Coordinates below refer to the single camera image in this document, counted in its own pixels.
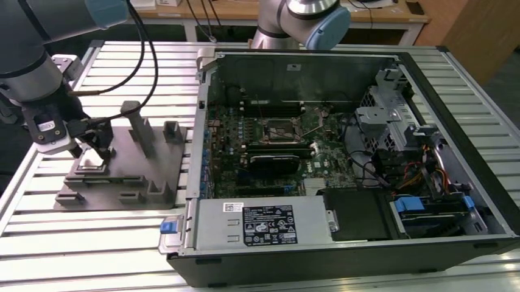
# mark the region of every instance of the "warning label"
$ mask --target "warning label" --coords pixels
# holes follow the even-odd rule
[[[297,243],[292,206],[243,207],[243,243],[247,246]]]

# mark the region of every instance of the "black wire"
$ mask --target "black wire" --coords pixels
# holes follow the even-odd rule
[[[200,23],[199,23],[199,21],[197,21],[197,18],[196,18],[195,12],[193,12],[193,8],[191,7],[189,0],[185,0],[185,3],[187,3],[187,7],[189,8],[191,15],[192,15],[192,17],[193,17],[193,19],[195,19],[196,27],[197,27],[197,29],[200,29],[200,32],[205,35],[205,37],[207,37],[208,40],[211,41],[212,38],[211,38],[209,35],[205,33],[205,31],[204,31],[204,29],[201,28],[201,25],[200,25]]]
[[[209,31],[209,36],[212,37],[212,31],[211,31],[211,21],[209,21],[209,15],[208,15],[208,11],[205,10],[205,4],[204,4],[204,0],[200,0],[200,4],[201,4],[201,9],[204,10],[204,14],[205,14],[205,19],[208,21],[208,31]]]
[[[144,27],[144,23],[142,23],[142,20],[140,19],[140,16],[136,12],[136,9],[133,8],[132,4],[129,3],[128,1],[128,9],[129,9],[129,15],[130,17],[133,18],[133,21],[136,23],[136,26],[138,27],[140,29],[140,32],[144,36],[142,38],[142,42],[144,40],[148,41],[148,44],[149,44],[149,50],[152,51],[152,58],[153,58],[153,83],[152,83],[152,87],[149,89],[149,93],[148,95],[145,96],[145,99],[142,101],[142,103],[133,109],[120,113],[120,114],[116,114],[110,117],[104,117],[101,119],[97,119],[97,120],[93,120],[93,121],[89,121],[89,126],[96,126],[96,125],[100,125],[101,123],[105,123],[105,122],[109,122],[110,120],[113,119],[117,119],[120,117],[124,117],[126,116],[128,114],[133,114],[136,112],[138,112],[138,110],[145,106],[145,104],[148,103],[150,97],[153,96],[153,93],[154,93],[154,89],[156,89],[156,84],[158,82],[158,60],[156,58],[156,52],[154,52],[154,47],[153,47],[153,42],[150,41],[149,39],[149,35],[148,35],[148,31]]]
[[[209,6],[211,6],[211,10],[212,10],[213,17],[215,17],[215,19],[216,19],[216,23],[219,24],[219,28],[220,28],[220,30],[221,30],[223,38],[224,38],[224,41],[225,41],[225,30],[224,30],[224,27],[223,27],[223,25],[221,25],[221,23],[220,23],[219,15],[216,14],[216,11],[215,11],[215,9],[213,9],[212,0],[208,0],[208,2],[209,2]]]
[[[350,2],[350,5],[352,5],[356,9],[362,9],[362,7],[359,6],[355,6],[354,3],[348,0]],[[364,6],[364,9],[367,9],[367,14],[370,15],[370,29],[367,31],[367,34],[366,34],[366,43],[368,44],[370,43],[370,33],[371,33],[371,29],[374,28],[374,18],[371,17],[371,9],[380,9],[382,7],[376,7],[376,8],[368,8],[364,3],[359,2],[362,4],[362,6]]]
[[[358,162],[355,161],[355,159],[351,157],[351,154],[354,154],[354,153],[363,153],[363,154],[366,154],[366,153],[370,153],[370,152],[362,151],[362,150],[355,150],[355,151],[351,151],[350,153],[347,152],[347,157],[348,157],[350,161],[351,161],[358,167],[360,167],[360,169],[362,169],[363,171],[366,171],[366,172],[378,180],[378,182],[380,183],[380,186],[383,186],[383,187],[387,188],[387,189],[394,189],[394,187],[390,185],[390,183],[388,183],[388,182],[387,182],[376,173],[374,173],[370,169],[367,169],[360,163],[358,163]]]
[[[129,9],[129,7],[130,7],[129,0],[126,0],[126,4],[128,4],[128,9]],[[93,91],[72,91],[68,93],[69,96],[97,96],[102,93],[110,92],[110,91],[116,90],[117,88],[120,88],[136,76],[136,73],[137,73],[140,66],[142,64],[144,52],[145,52],[144,40],[142,40],[138,26],[137,26],[137,35],[138,35],[138,40],[140,40],[140,56],[138,56],[138,61],[137,61],[136,67],[133,68],[133,71],[129,73],[126,78],[124,78],[124,80],[121,82],[118,82],[116,85],[113,85],[112,87],[109,87],[106,89],[93,90]]]

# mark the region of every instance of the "power cable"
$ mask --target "power cable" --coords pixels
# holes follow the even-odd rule
[[[126,0],[126,4],[128,4],[129,15],[130,15],[130,17],[133,18],[133,21],[134,21],[133,14],[130,12],[130,8],[133,8],[133,6],[130,5],[129,0]],[[140,29],[138,29],[137,23],[136,23],[136,26],[137,26],[137,35],[138,35],[138,40],[140,40],[140,56],[138,56],[138,61],[137,61],[136,67],[133,68],[133,71],[129,73],[126,78],[124,78],[124,80],[121,82],[118,82],[116,85],[113,85],[112,87],[109,87],[106,89],[90,90],[90,91],[70,91],[68,93],[69,96],[98,96],[100,94],[110,92],[110,91],[116,90],[117,88],[120,88],[136,76],[136,73],[137,73],[137,71],[140,69],[140,66],[142,64],[144,52],[145,52],[144,40],[142,40],[142,36],[141,36],[141,33],[140,33]]]
[[[191,15],[193,17],[193,20],[196,22],[196,27],[197,29],[200,29],[200,32],[205,35],[205,37],[208,38],[208,40],[211,41],[211,43],[215,43],[216,42],[216,39],[213,38],[212,35],[209,35],[208,33],[205,33],[204,29],[201,28],[201,25],[200,25],[200,22],[197,21],[197,18],[196,18],[196,15],[195,15],[195,11],[193,11],[193,8],[191,7],[191,2],[189,0],[185,0],[185,3],[187,3],[187,7],[189,8],[189,12],[191,12]]]
[[[370,33],[371,33],[371,29],[374,28],[374,17],[371,16],[371,9],[380,9],[382,7],[368,8],[368,7],[364,5],[364,3],[362,3],[362,2],[359,2],[359,3],[360,3],[360,5],[362,5],[363,7],[359,7],[359,6],[354,5],[354,3],[352,3],[350,0],[348,0],[348,3],[350,3],[350,5],[352,5],[356,9],[362,9],[362,8],[367,9],[367,14],[370,15],[370,29],[368,29],[367,34],[366,34],[366,43],[368,44],[368,43],[370,43]]]
[[[126,116],[129,114],[133,114],[133,113],[138,112],[138,110],[145,106],[145,104],[148,103],[150,97],[153,96],[154,89],[156,89],[156,84],[158,82],[158,60],[157,60],[157,57],[156,57],[156,51],[154,51],[153,42],[149,39],[148,31],[146,31],[146,29],[144,27],[142,20],[141,20],[138,14],[136,12],[136,9],[133,8],[132,4],[129,3],[129,0],[126,0],[126,3],[128,3],[129,15],[133,18],[133,21],[136,23],[137,28],[140,29],[141,35],[144,36],[141,41],[142,42],[144,42],[144,40],[148,41],[149,50],[152,51],[152,58],[153,58],[153,83],[152,83],[152,87],[149,89],[149,93],[145,96],[145,99],[144,99],[142,103],[137,107],[134,107],[133,109],[130,109],[128,111],[124,111],[120,114],[116,114],[116,115],[113,115],[110,117],[104,117],[101,119],[90,120],[88,122],[90,127],[93,127],[96,125],[100,125],[101,123],[109,122],[113,119],[117,119],[120,117],[124,117],[124,116]]]
[[[208,2],[209,2],[209,6],[211,6],[211,10],[212,10],[212,14],[213,14],[213,17],[215,17],[215,19],[216,19],[216,23],[219,24],[219,28],[220,28],[220,31],[221,31],[221,34],[223,34],[223,38],[224,38],[224,41],[225,41],[225,30],[224,30],[224,27],[223,27],[223,25],[221,25],[221,23],[220,23],[220,18],[219,18],[219,15],[216,14],[216,11],[215,11],[215,9],[213,9],[213,6],[212,6],[212,0],[208,0]]]

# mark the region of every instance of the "white sticker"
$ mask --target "white sticker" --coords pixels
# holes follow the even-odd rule
[[[176,13],[157,13],[157,15],[162,17],[180,17],[180,14]]]
[[[52,130],[53,128],[56,128],[56,124],[54,124],[53,121],[48,121],[45,123],[37,124],[37,127],[38,127],[39,132],[45,132],[45,131]]]
[[[224,203],[223,212],[241,212],[243,203]]]

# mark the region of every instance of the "table leg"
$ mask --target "table leg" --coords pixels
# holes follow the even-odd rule
[[[184,21],[183,23],[184,26],[184,33],[185,33],[185,41],[195,43],[196,40],[196,25]]]
[[[404,34],[402,35],[399,46],[412,46],[416,37],[419,36],[423,23],[410,23]]]

